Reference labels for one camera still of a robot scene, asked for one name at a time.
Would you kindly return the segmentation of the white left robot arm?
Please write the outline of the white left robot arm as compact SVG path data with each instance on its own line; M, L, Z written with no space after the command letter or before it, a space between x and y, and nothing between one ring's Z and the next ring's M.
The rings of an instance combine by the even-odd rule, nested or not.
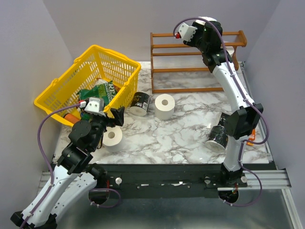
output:
M69 134L70 143L64 148L55 167L49 167L50 179L39 195L23 211L13 213L11 221L21 229L54 229L59 213L56 205L65 208L69 201L91 187L102 188L105 170L90 164L92 152L102 143L107 127L123 126L124 107L112 108L112 118L100 108L82 106L91 114L90 121L78 121Z

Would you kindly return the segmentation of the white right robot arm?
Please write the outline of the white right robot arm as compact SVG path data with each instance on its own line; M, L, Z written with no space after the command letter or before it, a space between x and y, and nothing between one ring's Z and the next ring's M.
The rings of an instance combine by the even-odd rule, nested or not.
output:
M185 45L201 52L203 63L216 77L229 100L232 114L224 122L229 140L219 181L223 186L230 187L243 174L243 147L260 120L263 106L254 102L239 80L218 21L196 18L192 25L183 22L178 33Z

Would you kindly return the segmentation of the plastic pinkish paper roll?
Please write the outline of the plastic pinkish paper roll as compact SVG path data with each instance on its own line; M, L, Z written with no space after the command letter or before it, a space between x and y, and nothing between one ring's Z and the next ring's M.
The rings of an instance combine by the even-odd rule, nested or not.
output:
M200 18L201 19L205 19L207 21L217 21L217 19L212 18L212 17L204 17L204 16L202 16ZM205 23L206 23L206 21L203 21L203 20L196 20L195 22L198 23L198 24L201 24L201 25L205 25Z

